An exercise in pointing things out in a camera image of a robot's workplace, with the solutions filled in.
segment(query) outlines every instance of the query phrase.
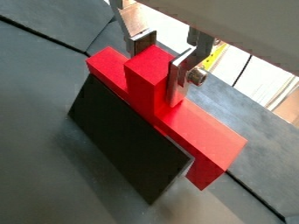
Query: gray table surface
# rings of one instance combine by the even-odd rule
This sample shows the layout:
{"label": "gray table surface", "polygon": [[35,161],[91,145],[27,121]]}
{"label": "gray table surface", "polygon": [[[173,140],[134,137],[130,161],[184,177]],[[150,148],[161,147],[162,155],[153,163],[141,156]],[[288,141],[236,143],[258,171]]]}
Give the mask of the gray table surface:
{"label": "gray table surface", "polygon": [[148,206],[66,114],[85,56],[0,22],[0,223],[281,223],[224,174]]}
{"label": "gray table surface", "polygon": [[0,0],[0,15],[82,52],[113,17],[102,0]]}

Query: dark gray surface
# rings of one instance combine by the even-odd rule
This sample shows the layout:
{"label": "dark gray surface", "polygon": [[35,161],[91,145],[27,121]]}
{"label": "dark gray surface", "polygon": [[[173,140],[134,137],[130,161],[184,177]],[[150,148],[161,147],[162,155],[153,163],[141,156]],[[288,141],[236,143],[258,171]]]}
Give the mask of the dark gray surface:
{"label": "dark gray surface", "polygon": [[286,217],[285,219],[285,224],[297,224],[299,223],[299,216],[290,216],[290,217]]}
{"label": "dark gray surface", "polygon": [[85,57],[0,23],[0,223],[281,223],[228,175],[148,206],[66,113]]}
{"label": "dark gray surface", "polygon": [[230,174],[282,215],[299,213],[299,129],[214,76],[188,98],[246,140]]}
{"label": "dark gray surface", "polygon": [[0,15],[85,52],[113,13],[102,0],[0,0]]}
{"label": "dark gray surface", "polygon": [[153,204],[190,168],[193,157],[90,74],[70,106],[69,117],[140,193]]}

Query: red t-shaped object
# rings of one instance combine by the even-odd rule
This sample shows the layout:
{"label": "red t-shaped object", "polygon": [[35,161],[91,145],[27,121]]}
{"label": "red t-shaped object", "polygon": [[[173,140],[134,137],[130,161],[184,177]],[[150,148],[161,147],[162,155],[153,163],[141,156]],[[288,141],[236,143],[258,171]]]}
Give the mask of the red t-shaped object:
{"label": "red t-shaped object", "polygon": [[107,47],[87,58],[86,63],[89,72],[194,157],[186,178],[202,190],[228,169],[246,139],[188,99],[173,108],[166,105],[166,73],[172,59],[173,56],[154,45],[132,59]]}

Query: floor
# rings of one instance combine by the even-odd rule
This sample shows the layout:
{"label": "floor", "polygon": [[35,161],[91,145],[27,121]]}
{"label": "floor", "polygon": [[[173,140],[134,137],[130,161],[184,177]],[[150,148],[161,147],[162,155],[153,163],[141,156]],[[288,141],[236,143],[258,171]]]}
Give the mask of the floor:
{"label": "floor", "polygon": [[[90,8],[94,8],[94,2],[89,1]],[[0,6],[5,4],[6,8],[9,4],[17,5],[13,1],[0,2]],[[54,11],[61,15],[65,13],[57,7]],[[0,222],[282,223],[228,174],[202,192],[186,178],[178,178],[161,198],[150,206],[146,205],[67,117],[70,105],[87,76],[83,53],[91,54],[98,44],[99,47],[109,44],[98,40],[107,39],[105,28],[114,24],[97,28],[97,33],[106,33],[106,36],[91,32],[89,39],[97,39],[90,44],[89,41],[79,43],[69,40],[83,32],[79,24],[61,35],[62,38],[54,38],[54,31],[38,36],[15,27],[17,17],[14,13],[13,22],[9,19],[0,22]],[[101,18],[87,22],[90,28],[97,19]],[[122,44],[114,42],[110,45],[115,45],[121,51]],[[206,111],[212,113],[212,106],[206,107]],[[220,110],[213,112],[213,115],[221,113]],[[246,151],[252,155],[256,153],[254,149]],[[229,170],[237,174],[240,182],[244,182],[242,171],[238,169],[246,160],[244,155]],[[250,174],[254,179],[256,173],[252,171]],[[276,200],[280,199],[269,199],[272,205],[276,205]]]}

